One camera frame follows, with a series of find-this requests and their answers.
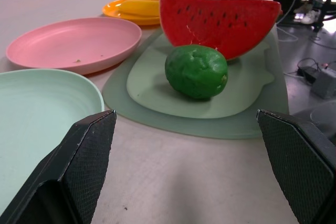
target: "lime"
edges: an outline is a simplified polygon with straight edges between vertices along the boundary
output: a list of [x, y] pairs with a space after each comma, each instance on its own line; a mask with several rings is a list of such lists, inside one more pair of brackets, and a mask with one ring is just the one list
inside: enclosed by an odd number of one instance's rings
[[227, 82], [224, 56], [210, 47], [176, 47], [165, 62], [165, 74], [173, 89], [195, 99], [221, 93]]

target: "yellow plate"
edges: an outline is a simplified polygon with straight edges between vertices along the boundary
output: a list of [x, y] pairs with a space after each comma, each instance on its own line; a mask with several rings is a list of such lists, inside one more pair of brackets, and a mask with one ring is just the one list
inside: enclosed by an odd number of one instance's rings
[[129, 21], [136, 23], [139, 26], [160, 24], [160, 17], [140, 17], [140, 16], [125, 14], [125, 13], [123, 14], [120, 13], [116, 5], [121, 4], [124, 1], [126, 0], [116, 0], [104, 6], [102, 9], [104, 15], [109, 16], [109, 17], [114, 17], [114, 18], [127, 19]]

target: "red watermelon flesh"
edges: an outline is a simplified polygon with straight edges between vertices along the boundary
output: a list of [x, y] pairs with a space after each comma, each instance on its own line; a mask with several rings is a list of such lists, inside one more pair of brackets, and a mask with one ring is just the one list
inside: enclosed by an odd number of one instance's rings
[[160, 0], [161, 26], [173, 46], [211, 47], [227, 60], [259, 44], [280, 11], [278, 2], [265, 0]]

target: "white table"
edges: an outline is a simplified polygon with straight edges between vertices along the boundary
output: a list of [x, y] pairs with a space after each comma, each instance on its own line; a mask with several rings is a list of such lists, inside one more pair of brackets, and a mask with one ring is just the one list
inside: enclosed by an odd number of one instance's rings
[[[17, 36], [61, 20], [100, 16], [110, 1], [0, 0], [0, 72], [14, 70], [5, 49]], [[151, 32], [145, 30], [143, 39]], [[102, 90], [112, 71], [91, 74], [89, 79]], [[297, 224], [297, 220], [273, 175], [262, 139], [198, 138], [119, 116], [92, 223]]]

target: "light green plate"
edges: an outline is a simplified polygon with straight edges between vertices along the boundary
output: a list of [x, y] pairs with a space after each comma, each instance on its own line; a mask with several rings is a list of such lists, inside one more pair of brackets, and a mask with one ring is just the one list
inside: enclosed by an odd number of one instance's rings
[[99, 90], [76, 73], [54, 69], [0, 73], [0, 215], [70, 127], [102, 111]]
[[264, 39], [264, 42], [269, 45], [269, 49], [265, 51], [265, 62], [267, 71], [275, 79], [272, 83], [264, 86], [257, 100], [243, 112], [225, 118], [194, 119], [167, 115], [139, 105], [127, 92], [127, 78], [137, 59], [161, 34], [161, 30], [153, 33], [131, 57], [113, 72], [105, 84], [103, 89], [105, 103], [108, 107], [115, 109], [119, 115], [167, 131], [228, 139], [260, 137], [261, 131], [256, 120], [258, 109], [288, 113], [286, 83], [282, 73], [278, 46], [272, 33], [269, 33]]
[[165, 60], [173, 48], [162, 34], [134, 64], [127, 79], [127, 91], [138, 104], [185, 118], [224, 118], [250, 107], [263, 86], [274, 81], [274, 76], [265, 69], [264, 51], [269, 46], [261, 42], [228, 65], [228, 82], [222, 93], [209, 101], [188, 99], [170, 86], [164, 73]]

